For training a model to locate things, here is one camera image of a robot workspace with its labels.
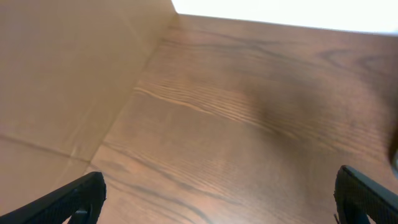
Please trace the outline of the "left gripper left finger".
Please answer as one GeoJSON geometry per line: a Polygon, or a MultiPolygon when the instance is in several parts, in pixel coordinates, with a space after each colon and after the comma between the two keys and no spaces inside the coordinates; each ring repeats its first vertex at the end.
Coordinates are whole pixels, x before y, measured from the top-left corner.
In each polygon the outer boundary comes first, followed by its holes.
{"type": "Polygon", "coordinates": [[[1,224],[96,224],[106,184],[101,172],[90,172],[43,197],[1,216],[1,224]]]}

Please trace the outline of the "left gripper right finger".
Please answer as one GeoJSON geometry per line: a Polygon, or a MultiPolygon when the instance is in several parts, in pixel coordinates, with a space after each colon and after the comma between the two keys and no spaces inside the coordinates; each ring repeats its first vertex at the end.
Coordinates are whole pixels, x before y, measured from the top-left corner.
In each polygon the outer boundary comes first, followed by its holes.
{"type": "Polygon", "coordinates": [[[397,224],[397,195],[350,166],[340,167],[334,198],[339,224],[397,224]]]}

